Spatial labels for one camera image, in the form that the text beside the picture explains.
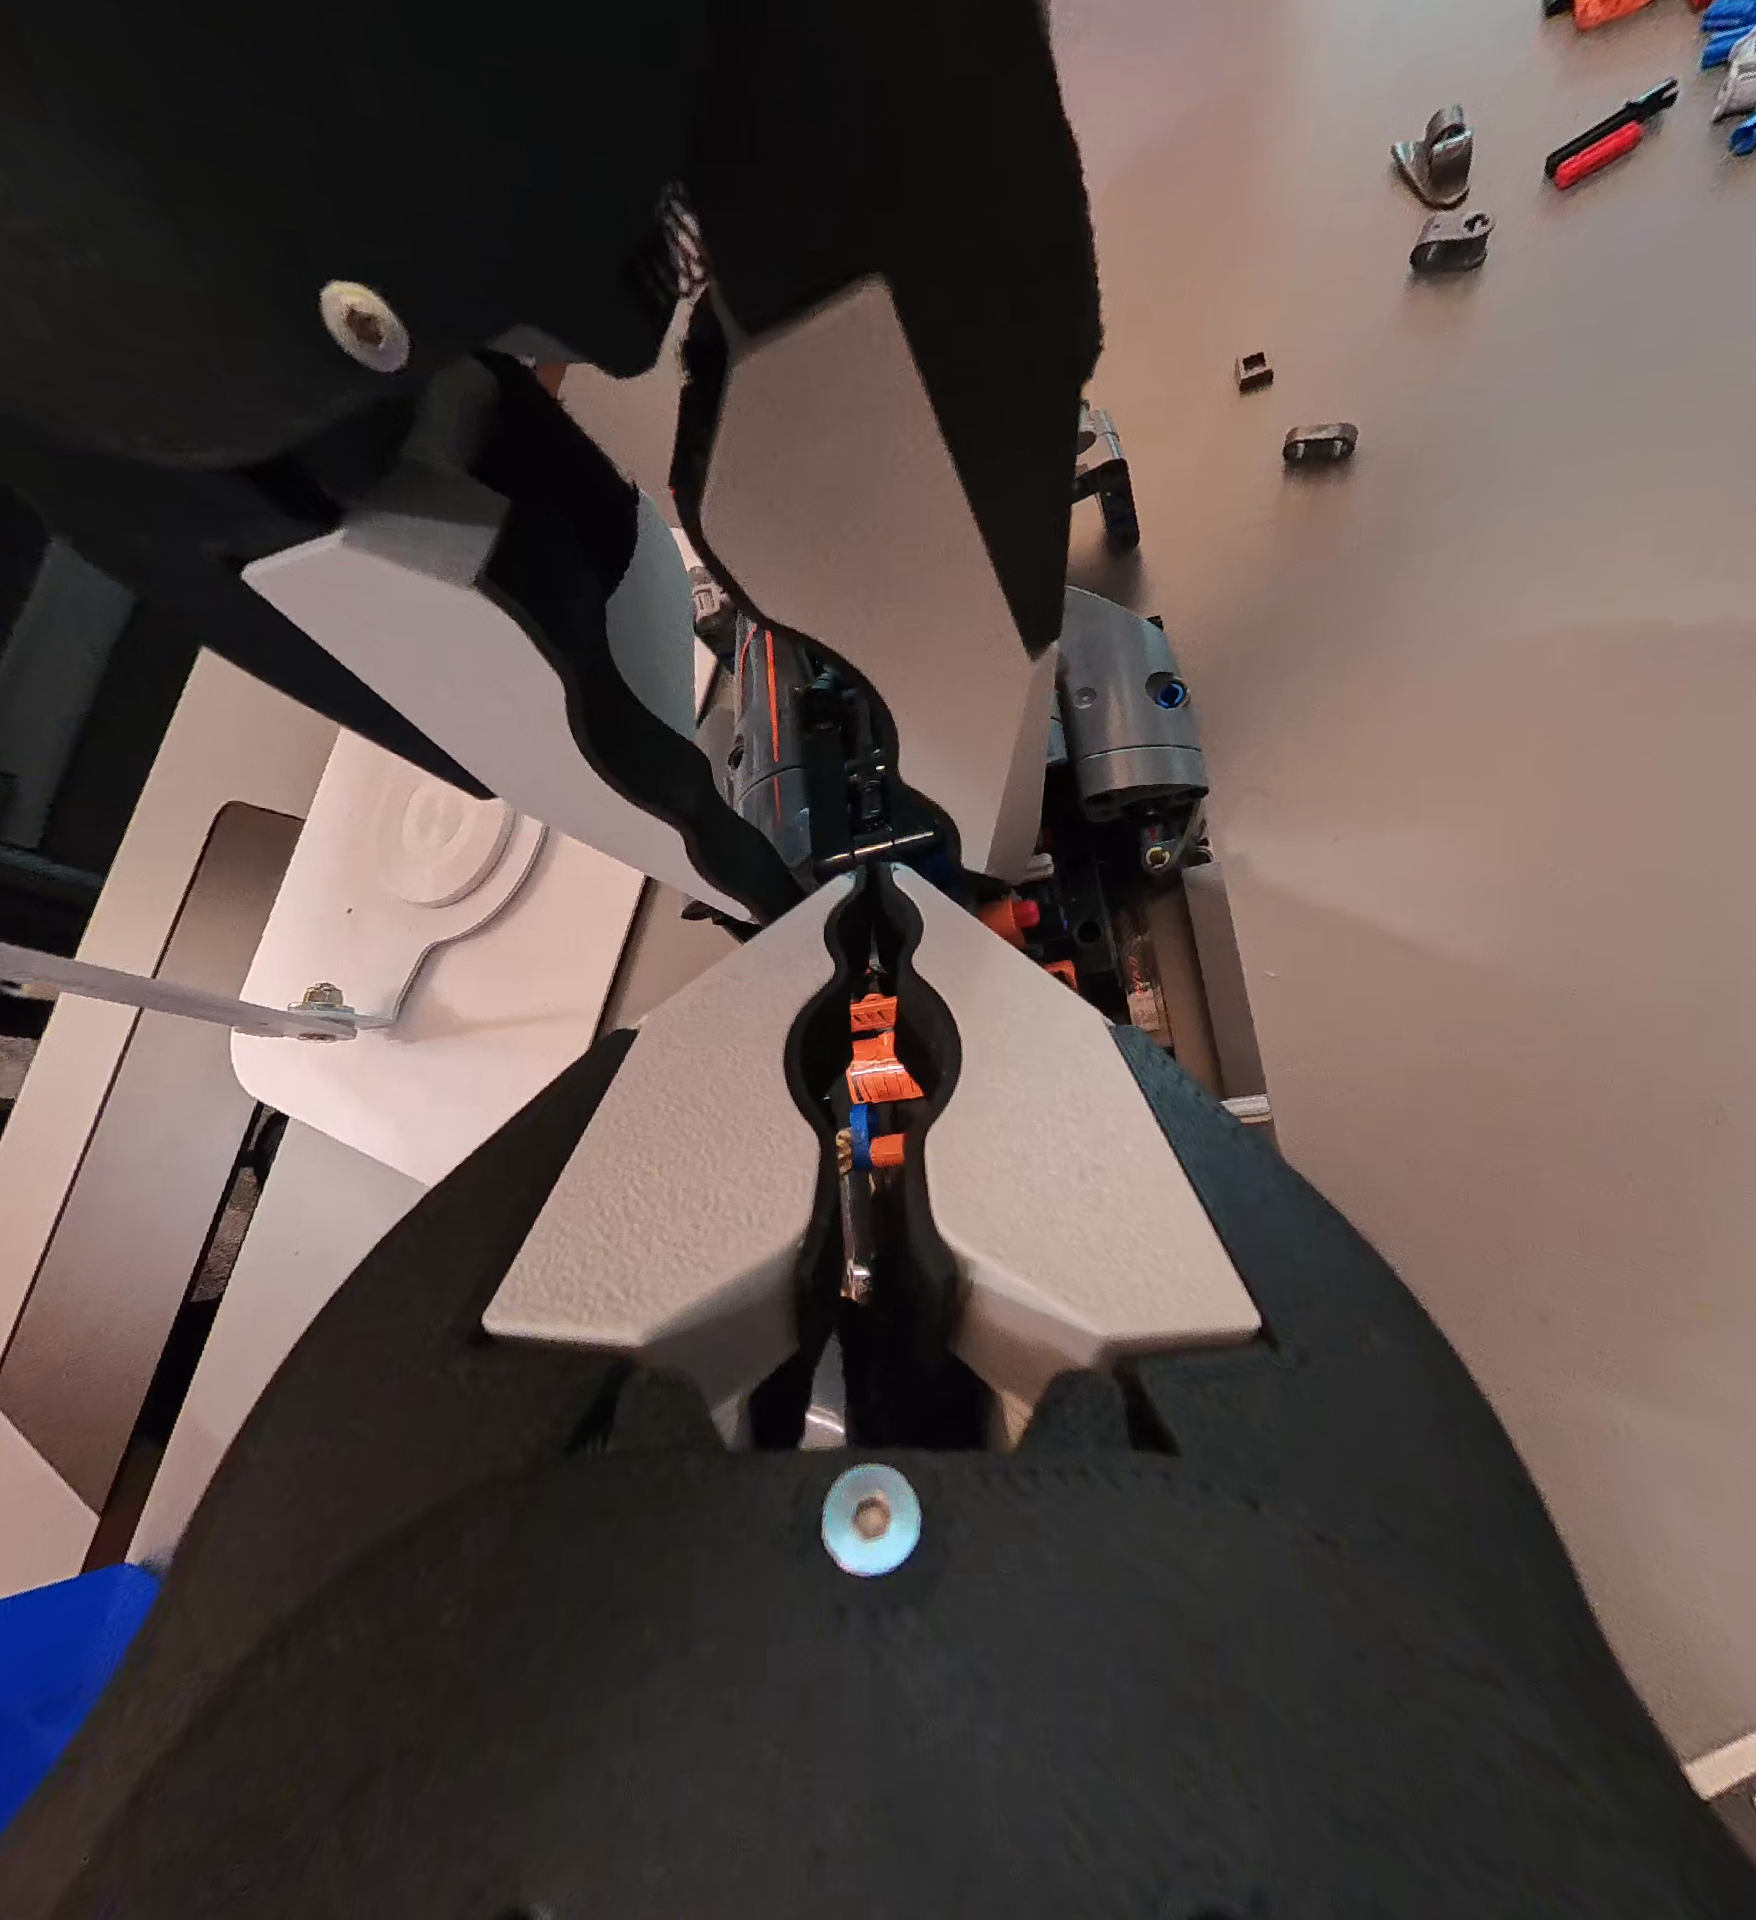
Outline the blue storage bin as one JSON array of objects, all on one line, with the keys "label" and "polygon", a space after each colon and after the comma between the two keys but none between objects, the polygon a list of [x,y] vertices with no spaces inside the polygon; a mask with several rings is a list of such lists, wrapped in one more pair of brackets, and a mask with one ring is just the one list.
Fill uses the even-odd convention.
[{"label": "blue storage bin", "polygon": [[0,1834],[64,1753],[159,1597],[106,1566],[0,1597]]}]

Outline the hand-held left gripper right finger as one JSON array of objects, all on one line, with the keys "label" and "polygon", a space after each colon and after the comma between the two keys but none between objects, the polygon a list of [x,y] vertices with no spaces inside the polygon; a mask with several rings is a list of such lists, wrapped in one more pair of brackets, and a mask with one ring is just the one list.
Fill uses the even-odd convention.
[{"label": "hand-held left gripper right finger", "polygon": [[909,978],[956,1028],[925,1187],[964,1365],[1034,1410],[1059,1374],[1251,1343],[1263,1318],[1120,1028],[925,878],[892,883]]}]

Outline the pile of loose lego pieces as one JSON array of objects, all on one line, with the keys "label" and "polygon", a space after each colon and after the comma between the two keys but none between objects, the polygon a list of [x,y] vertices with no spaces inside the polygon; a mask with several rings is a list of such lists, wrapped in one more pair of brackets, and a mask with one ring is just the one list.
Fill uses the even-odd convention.
[{"label": "pile of loose lego pieces", "polygon": [[[1706,123],[1725,134],[1731,159],[1756,156],[1756,3],[1692,3],[1697,75],[1709,81]],[[1600,120],[1575,131],[1541,159],[1541,181],[1569,195],[1633,156],[1681,103],[1681,81],[1664,78]],[[1424,209],[1408,254],[1408,276],[1477,273],[1491,248],[1494,217],[1472,206],[1474,125],[1461,103],[1427,117],[1424,131],[1391,150],[1399,184]]]}]

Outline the large lego car chassis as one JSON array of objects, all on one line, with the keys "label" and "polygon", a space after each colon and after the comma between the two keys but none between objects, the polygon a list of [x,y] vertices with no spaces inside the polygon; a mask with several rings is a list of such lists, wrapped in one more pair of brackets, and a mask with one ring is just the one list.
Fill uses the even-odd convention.
[{"label": "large lego car chassis", "polygon": [[[1210,780],[1196,697],[1160,619],[1065,591],[1042,758],[1026,875],[964,878],[964,892],[925,881],[1120,1028],[1132,1070],[1162,1059],[1182,1081],[1187,1059],[1218,1059],[1187,900],[1210,858]],[[956,1260],[925,1187],[925,1131],[956,1073],[956,1028],[909,978],[898,869],[909,867],[853,872],[867,906],[847,945],[850,1062],[831,1092],[842,1307],[817,1357],[811,1446],[967,1446],[1020,1410],[956,1354]]]}]

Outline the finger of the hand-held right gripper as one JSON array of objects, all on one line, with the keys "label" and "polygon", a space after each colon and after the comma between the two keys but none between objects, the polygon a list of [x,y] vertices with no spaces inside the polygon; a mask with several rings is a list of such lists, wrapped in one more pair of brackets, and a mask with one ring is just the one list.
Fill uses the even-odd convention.
[{"label": "finger of the hand-held right gripper", "polygon": [[683,379],[677,507],[764,624],[867,683],[892,769],[956,864],[1017,881],[1040,839],[1059,621],[1029,649],[884,279],[747,332],[716,287],[716,371]]},{"label": "finger of the hand-held right gripper", "polygon": [[387,488],[242,580],[493,800],[727,917],[783,917],[800,889],[697,738],[711,655],[652,502],[602,588],[555,502],[452,496]]}]

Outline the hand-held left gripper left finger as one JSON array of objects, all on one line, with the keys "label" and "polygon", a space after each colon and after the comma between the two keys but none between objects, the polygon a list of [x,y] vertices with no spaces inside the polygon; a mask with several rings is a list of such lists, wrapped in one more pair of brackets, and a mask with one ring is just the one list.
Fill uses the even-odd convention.
[{"label": "hand-held left gripper left finger", "polygon": [[719,1413],[794,1357],[861,889],[828,881],[641,1020],[482,1332],[672,1368]]}]

